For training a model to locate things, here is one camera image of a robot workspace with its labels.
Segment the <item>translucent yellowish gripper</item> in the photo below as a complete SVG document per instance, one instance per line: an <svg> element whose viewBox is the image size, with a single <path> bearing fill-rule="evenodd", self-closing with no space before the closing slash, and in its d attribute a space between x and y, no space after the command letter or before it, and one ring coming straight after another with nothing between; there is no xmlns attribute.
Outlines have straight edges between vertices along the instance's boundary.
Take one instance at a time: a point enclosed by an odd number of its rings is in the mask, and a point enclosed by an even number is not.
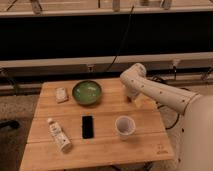
<svg viewBox="0 0 213 171"><path fill-rule="evenodd" d="M148 110L148 109L155 109L156 104L155 102L149 98L148 96L145 96L143 94L139 94L134 100L133 104L138 108L142 110Z"/></svg>

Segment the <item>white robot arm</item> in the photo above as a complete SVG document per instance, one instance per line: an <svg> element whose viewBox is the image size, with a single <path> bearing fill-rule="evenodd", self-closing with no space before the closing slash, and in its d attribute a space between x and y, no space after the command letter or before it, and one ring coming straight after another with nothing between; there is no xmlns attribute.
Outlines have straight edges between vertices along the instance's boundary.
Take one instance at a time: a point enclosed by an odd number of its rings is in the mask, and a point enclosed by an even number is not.
<svg viewBox="0 0 213 171"><path fill-rule="evenodd" d="M129 98L143 93L184 116L178 171L213 171L213 95L151 81L141 63L125 70L120 80Z"/></svg>

